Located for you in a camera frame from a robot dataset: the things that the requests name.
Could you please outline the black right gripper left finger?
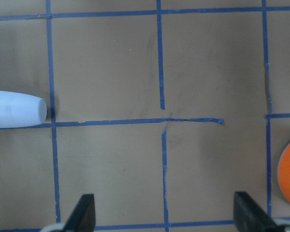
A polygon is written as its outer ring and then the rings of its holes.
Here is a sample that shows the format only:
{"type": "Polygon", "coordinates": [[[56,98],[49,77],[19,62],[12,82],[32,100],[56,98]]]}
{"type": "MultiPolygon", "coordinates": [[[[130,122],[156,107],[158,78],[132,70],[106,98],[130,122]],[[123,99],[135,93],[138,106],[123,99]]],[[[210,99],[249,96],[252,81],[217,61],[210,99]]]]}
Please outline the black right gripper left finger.
{"type": "Polygon", "coordinates": [[[95,226],[94,194],[83,194],[62,230],[64,232],[93,232],[95,226]]]}

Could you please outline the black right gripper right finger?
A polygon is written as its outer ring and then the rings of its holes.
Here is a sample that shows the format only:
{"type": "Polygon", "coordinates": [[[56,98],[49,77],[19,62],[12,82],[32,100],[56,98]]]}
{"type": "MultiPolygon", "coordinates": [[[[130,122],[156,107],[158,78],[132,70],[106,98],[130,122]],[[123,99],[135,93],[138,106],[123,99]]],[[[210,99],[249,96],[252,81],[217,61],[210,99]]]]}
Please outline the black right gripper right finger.
{"type": "Polygon", "coordinates": [[[233,221],[239,232],[279,232],[279,226],[245,191],[233,195],[233,221]]]}

